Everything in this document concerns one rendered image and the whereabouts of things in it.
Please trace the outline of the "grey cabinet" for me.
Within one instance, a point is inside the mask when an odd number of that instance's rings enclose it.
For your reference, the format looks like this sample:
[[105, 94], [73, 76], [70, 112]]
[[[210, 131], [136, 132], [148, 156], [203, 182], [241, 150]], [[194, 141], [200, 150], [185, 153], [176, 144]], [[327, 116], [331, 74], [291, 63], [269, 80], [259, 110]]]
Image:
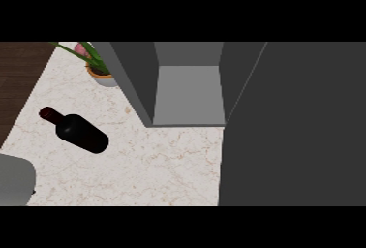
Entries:
[[148, 128], [223, 127], [265, 42], [97, 42]]

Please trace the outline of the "dark wine bottle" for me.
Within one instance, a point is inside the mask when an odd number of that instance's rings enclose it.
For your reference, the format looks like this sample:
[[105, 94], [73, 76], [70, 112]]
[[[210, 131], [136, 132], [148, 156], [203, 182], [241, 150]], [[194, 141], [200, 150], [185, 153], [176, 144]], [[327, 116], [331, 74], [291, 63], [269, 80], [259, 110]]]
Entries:
[[63, 115], [52, 107], [45, 107], [39, 115], [55, 124], [57, 135], [64, 141], [95, 154], [107, 150], [108, 135], [79, 114]]

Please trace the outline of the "dark grey cabinet door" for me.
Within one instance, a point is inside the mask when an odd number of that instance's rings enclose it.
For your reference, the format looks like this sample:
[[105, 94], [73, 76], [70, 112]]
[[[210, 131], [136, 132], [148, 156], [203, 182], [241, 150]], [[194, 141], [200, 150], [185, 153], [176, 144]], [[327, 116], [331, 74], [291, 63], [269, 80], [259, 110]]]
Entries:
[[366, 43], [272, 43], [223, 133], [222, 205], [366, 205]]

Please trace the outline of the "potted green plant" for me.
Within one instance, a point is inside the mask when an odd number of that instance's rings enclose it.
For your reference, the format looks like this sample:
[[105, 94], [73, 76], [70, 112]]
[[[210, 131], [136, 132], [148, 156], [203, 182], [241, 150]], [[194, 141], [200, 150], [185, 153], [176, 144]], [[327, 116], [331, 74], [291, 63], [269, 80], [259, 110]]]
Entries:
[[89, 42], [79, 42], [74, 48], [66, 47], [60, 42], [52, 42], [52, 45], [71, 53], [86, 62], [86, 71], [102, 86], [117, 87], [111, 70], [108, 69], [97, 48]]

